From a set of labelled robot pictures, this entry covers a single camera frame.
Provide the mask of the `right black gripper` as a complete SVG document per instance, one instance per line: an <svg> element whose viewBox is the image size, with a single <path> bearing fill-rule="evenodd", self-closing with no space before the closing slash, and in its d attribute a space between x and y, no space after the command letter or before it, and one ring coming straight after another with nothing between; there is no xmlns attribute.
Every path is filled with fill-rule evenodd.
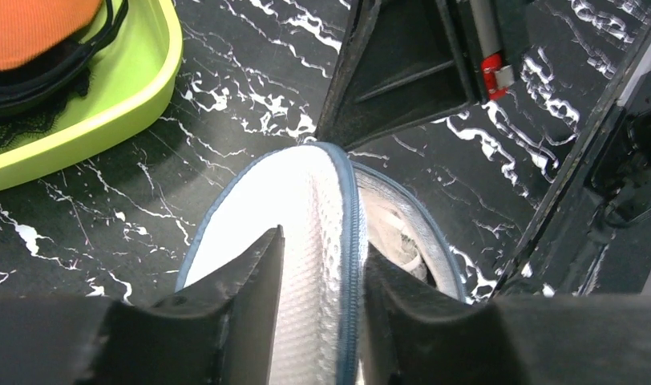
<svg viewBox="0 0 651 385"><path fill-rule="evenodd" d="M534 1L518 82L458 117L477 172L468 298L651 294L651 1Z"/></svg>

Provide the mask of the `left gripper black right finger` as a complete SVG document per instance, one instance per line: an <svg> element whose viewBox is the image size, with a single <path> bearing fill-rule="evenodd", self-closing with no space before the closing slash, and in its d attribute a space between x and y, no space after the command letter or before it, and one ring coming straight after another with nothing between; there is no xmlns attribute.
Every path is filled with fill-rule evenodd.
<svg viewBox="0 0 651 385"><path fill-rule="evenodd" d="M368 384L651 384L649 296L470 306L371 252L365 309Z"/></svg>

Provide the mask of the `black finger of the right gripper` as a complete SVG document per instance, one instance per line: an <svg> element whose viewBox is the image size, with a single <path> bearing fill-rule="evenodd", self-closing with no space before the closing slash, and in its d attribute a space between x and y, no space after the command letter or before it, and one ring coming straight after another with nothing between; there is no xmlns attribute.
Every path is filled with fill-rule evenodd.
<svg viewBox="0 0 651 385"><path fill-rule="evenodd" d="M454 1L354 1L314 133L346 150L477 101Z"/></svg>

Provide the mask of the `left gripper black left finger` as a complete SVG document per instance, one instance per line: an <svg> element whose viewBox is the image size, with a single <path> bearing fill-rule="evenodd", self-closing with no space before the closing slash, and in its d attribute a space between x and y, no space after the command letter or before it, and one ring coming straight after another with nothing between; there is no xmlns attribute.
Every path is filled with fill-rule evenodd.
<svg viewBox="0 0 651 385"><path fill-rule="evenodd" d="M285 239L143 308L105 297L0 299L0 384L266 384Z"/></svg>

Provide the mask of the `white bra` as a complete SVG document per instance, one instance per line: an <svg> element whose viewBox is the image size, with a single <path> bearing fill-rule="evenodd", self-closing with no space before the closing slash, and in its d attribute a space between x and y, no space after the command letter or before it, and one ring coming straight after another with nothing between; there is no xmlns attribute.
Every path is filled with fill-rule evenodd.
<svg viewBox="0 0 651 385"><path fill-rule="evenodd" d="M415 278L427 282L427 267L406 222L379 205L366 208L369 242L384 257Z"/></svg>

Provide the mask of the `white mesh laundry bag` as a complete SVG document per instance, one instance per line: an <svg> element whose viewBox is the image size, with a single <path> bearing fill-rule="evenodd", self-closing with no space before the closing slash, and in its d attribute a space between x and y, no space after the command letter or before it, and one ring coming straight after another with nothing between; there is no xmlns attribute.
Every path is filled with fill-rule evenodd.
<svg viewBox="0 0 651 385"><path fill-rule="evenodd" d="M180 267L182 290L243 253L266 230L285 238L271 384L354 384L370 247L366 208L395 211L440 292L466 290L445 237L421 202L388 176L315 142L268 153L240 172L204 215Z"/></svg>

